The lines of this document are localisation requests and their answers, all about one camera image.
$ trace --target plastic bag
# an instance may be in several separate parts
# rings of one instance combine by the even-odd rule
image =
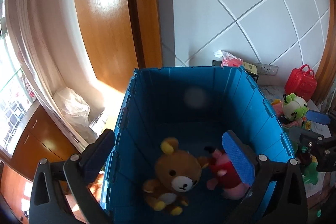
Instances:
[[[215,57],[223,57],[221,67],[239,67],[243,64],[243,60],[226,51],[219,50],[215,52]]]
[[[89,128],[90,106],[74,90],[64,88],[57,91],[53,99],[63,117],[88,143],[96,141],[97,134]]]

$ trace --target brown bear plush toy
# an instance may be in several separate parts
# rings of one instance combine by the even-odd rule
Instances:
[[[161,150],[164,155],[155,163],[157,178],[143,184],[145,200],[155,211],[166,209],[177,216],[183,211],[179,204],[188,206],[188,200],[182,193],[190,191],[199,182],[208,159],[196,159],[187,151],[179,150],[179,142],[175,138],[164,139]]]

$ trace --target green plush toy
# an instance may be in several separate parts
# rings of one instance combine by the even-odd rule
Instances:
[[[290,95],[283,95],[283,115],[289,121],[296,121],[304,117],[308,111],[308,105],[301,97],[294,93]]]
[[[309,184],[309,183],[312,183],[313,185],[317,184],[319,173],[316,171],[316,167],[317,167],[317,163],[313,161],[302,172],[302,178],[305,184]]]

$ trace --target sheer curtain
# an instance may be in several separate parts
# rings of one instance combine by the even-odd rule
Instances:
[[[5,0],[8,34],[38,100],[64,135],[82,152],[88,143],[64,119],[53,100],[55,92],[66,85],[48,52],[36,4],[36,0]]]

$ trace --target suitcase handle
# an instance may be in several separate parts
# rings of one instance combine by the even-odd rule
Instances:
[[[308,67],[308,70],[310,70],[310,66],[308,64],[303,65],[300,70],[303,70],[303,68]]]
[[[310,72],[313,72],[313,77],[315,78],[315,72],[314,72],[312,69],[307,70],[306,73],[305,73],[304,75],[305,75],[305,76],[306,76],[307,74],[311,75]]]

